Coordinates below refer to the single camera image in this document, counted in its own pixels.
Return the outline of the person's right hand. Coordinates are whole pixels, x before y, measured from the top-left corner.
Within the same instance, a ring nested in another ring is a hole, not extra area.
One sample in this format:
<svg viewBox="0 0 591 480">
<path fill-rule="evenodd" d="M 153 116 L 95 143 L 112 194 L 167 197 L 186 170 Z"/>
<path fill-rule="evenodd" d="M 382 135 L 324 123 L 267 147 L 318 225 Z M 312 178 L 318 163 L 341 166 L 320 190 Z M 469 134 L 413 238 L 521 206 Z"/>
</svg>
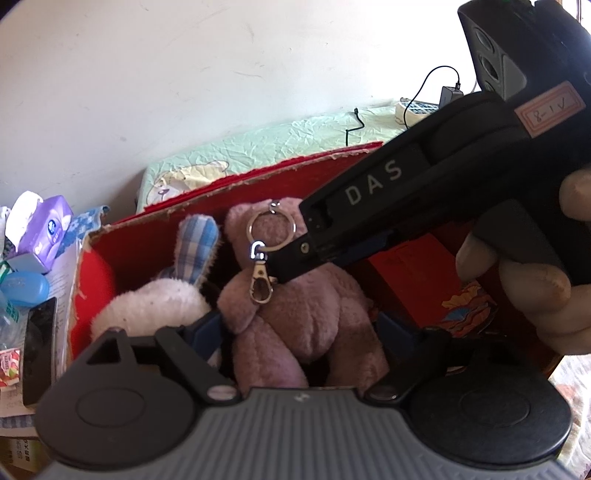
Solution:
<svg viewBox="0 0 591 480">
<path fill-rule="evenodd" d="M 456 255 L 459 277 L 468 282 L 499 267 L 501 285 L 513 306 L 536 327 L 539 338 L 561 355 L 590 352 L 590 287 L 573 286 L 559 268 L 501 260 L 470 234 Z"/>
</svg>

